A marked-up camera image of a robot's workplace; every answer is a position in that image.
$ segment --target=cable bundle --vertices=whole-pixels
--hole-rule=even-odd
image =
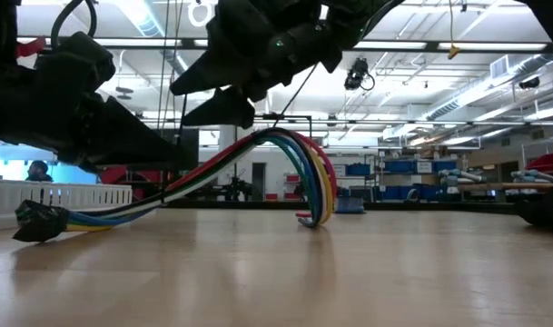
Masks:
[[[99,232],[109,230],[122,223],[129,223],[156,209],[163,203],[179,199],[206,185],[224,169],[233,166],[254,147],[266,142],[279,146],[291,159],[301,176],[302,186],[308,197],[310,216],[308,214],[298,214],[298,221],[309,228],[326,223],[331,217],[336,194],[336,176],[331,162],[322,149],[310,138],[293,131],[273,127],[242,138],[215,155],[209,162],[197,167],[169,185],[163,193],[137,203],[95,212],[71,212],[62,208],[42,206],[39,203],[31,203],[34,205],[23,203],[16,210],[16,215],[20,226],[25,231],[27,231],[27,225],[32,224],[39,216],[43,216],[44,221],[47,222],[47,217],[54,215],[56,220],[64,221],[63,227],[54,233],[46,233],[44,237],[33,237],[32,235],[24,237],[25,231],[20,230],[14,238],[26,242],[43,242],[61,232]],[[36,226],[35,232],[38,233],[40,228],[40,226]]]

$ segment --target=white fence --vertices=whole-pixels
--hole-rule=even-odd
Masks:
[[[23,200],[71,210],[114,208],[133,198],[129,185],[62,184],[0,180],[0,229],[14,228],[15,209]]]

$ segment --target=colorful cable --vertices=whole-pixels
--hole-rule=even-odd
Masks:
[[[310,217],[298,218],[302,225],[314,228],[332,215],[336,194],[336,176],[322,149],[310,138],[278,127],[250,134],[216,154],[210,161],[170,184],[164,193],[111,210],[70,212],[67,232],[99,232],[138,219],[163,203],[179,199],[206,185],[224,169],[233,166],[259,144],[272,143],[290,158],[301,177],[310,206]]]

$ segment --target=wooden floor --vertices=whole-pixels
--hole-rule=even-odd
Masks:
[[[0,326],[553,326],[553,234],[518,217],[159,211],[30,245],[0,232]]]

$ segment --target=doorway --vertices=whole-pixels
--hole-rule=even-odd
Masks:
[[[252,163],[252,201],[264,201],[266,163]]]

